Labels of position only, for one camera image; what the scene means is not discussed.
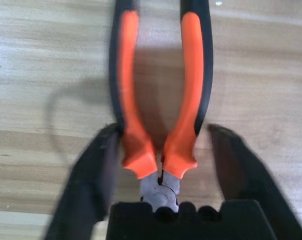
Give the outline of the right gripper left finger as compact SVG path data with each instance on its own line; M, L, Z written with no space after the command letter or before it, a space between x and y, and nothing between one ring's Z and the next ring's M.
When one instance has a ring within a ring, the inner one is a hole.
M118 124L99 131L71 169L46 240L89 240L108 214L118 167Z

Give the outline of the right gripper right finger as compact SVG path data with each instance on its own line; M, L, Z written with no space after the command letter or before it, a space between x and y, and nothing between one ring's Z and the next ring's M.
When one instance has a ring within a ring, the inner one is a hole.
M302 226L263 162L236 132L209 124L215 170L225 200L255 200L279 240L302 240Z

